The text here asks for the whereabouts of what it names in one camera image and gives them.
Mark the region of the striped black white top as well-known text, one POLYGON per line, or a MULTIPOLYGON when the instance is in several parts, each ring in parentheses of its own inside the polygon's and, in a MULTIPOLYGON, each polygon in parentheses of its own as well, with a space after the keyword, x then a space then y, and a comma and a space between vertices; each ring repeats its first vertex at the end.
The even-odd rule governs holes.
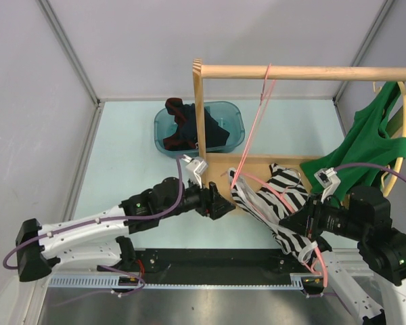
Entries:
POLYGON ((292 255, 301 263, 309 263, 317 245, 279 224, 305 205, 308 193, 302 179, 296 170, 276 163, 269 165, 269 170, 270 178, 254 191, 248 185, 245 173, 238 175, 236 169, 230 168, 227 174, 231 198, 241 210, 272 231, 284 254, 292 255))

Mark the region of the thick pink hanger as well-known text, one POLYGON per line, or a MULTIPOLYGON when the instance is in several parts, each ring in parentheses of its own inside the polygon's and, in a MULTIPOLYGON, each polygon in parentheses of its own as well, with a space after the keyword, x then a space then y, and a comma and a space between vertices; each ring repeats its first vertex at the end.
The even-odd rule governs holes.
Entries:
POLYGON ((276 163, 269 166, 267 180, 230 169, 230 195, 236 205, 272 231, 286 255, 293 256, 309 272, 328 286, 328 272, 316 235, 310 234, 312 203, 300 175, 276 163))

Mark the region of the navy tank top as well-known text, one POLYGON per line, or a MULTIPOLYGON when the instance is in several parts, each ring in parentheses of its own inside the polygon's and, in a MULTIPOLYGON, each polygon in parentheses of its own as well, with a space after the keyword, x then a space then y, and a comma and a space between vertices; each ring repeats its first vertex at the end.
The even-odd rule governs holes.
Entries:
MULTIPOLYGON (((176 131, 163 139, 164 148, 168 151, 193 150, 199 147, 195 104, 184 104, 181 98, 171 97, 165 102, 169 115, 174 116, 176 131)), ((224 146, 230 132, 220 127, 218 122, 204 109, 206 147, 224 146)))

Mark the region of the yellow hanger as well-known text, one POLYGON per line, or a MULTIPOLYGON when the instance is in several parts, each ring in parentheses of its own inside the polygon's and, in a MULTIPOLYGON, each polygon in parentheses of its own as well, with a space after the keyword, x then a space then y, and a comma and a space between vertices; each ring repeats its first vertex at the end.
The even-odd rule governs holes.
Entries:
MULTIPOLYGON (((392 137, 404 137, 406 138, 406 86, 405 83, 402 81, 397 82, 400 92, 401 92, 401 97, 403 100, 403 105, 401 108, 401 117, 396 117, 393 116, 393 120, 395 122, 398 122, 395 126, 394 131, 388 131, 388 134, 392 134, 392 137)), ((387 184, 385 184, 385 175, 383 174, 381 176, 381 188, 382 188, 382 193, 384 197, 387 197, 391 190, 393 189, 394 185, 397 182, 398 177, 396 175, 391 175, 389 181, 387 184)))

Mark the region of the green tank top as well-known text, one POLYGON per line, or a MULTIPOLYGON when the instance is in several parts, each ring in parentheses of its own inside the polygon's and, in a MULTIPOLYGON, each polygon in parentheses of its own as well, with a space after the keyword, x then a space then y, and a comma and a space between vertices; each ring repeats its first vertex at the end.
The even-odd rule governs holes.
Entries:
POLYGON ((393 167, 397 158, 406 158, 406 137, 391 138, 386 131, 389 114, 400 95, 397 82, 385 83, 373 101, 355 113, 353 125, 339 147, 327 156, 300 165, 312 193, 323 192, 323 186, 315 178, 321 169, 350 163, 393 167))

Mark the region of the thin pink wire hanger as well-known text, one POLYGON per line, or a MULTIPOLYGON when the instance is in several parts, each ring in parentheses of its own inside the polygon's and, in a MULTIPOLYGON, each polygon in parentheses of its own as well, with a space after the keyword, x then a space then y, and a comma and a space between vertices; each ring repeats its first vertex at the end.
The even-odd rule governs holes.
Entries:
POLYGON ((254 116, 254 120, 253 120, 252 126, 250 128, 250 133, 249 133, 248 138, 246 140, 246 144, 245 144, 244 149, 242 151, 240 161, 239 161, 238 166, 236 168, 235 176, 233 177, 233 181, 231 183, 231 188, 235 185, 235 183, 236 183, 236 181, 237 181, 237 179, 238 179, 238 177, 239 177, 239 175, 240 175, 240 173, 241 173, 241 171, 242 171, 242 169, 243 169, 243 167, 245 165, 246 159, 248 157, 248 154, 249 154, 250 149, 252 147, 252 144, 254 142, 254 138, 255 138, 256 133, 257 133, 259 127, 260 127, 260 124, 261 124, 261 122, 263 120, 263 117, 264 117, 264 115, 266 113, 267 106, 269 104, 269 101, 271 99, 273 90, 275 88, 275 84, 276 84, 275 79, 272 79, 269 86, 267 86, 267 81, 269 79, 269 73, 271 72, 271 67, 272 67, 272 65, 268 64, 268 66, 266 68, 266 71, 265 71, 265 76, 264 76, 264 79, 263 79, 263 86, 262 86, 262 90, 261 90, 259 105, 258 105, 256 114, 254 116))

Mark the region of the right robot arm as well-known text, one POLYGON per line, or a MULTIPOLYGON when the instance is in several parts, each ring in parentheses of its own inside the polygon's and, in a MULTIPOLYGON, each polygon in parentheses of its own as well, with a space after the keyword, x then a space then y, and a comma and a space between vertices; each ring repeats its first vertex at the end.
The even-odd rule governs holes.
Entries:
POLYGON ((333 252, 321 254, 308 248, 298 255, 299 265, 313 272, 324 261, 332 290, 358 324, 406 324, 406 234, 392 226, 390 202, 379 189, 353 187, 348 207, 310 196, 303 208, 279 224, 309 240, 329 232, 357 241, 359 255, 378 283, 382 303, 358 285, 333 252))

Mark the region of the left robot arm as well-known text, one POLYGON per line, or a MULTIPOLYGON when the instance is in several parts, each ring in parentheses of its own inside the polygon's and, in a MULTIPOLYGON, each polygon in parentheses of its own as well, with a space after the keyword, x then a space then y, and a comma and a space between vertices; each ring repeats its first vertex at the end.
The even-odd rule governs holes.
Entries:
POLYGON ((217 220, 234 209, 213 182, 201 188, 168 177, 96 215, 49 225, 35 218, 24 221, 16 236, 15 269, 21 282, 40 280, 59 267, 131 271, 137 260, 131 234, 189 211, 217 220))

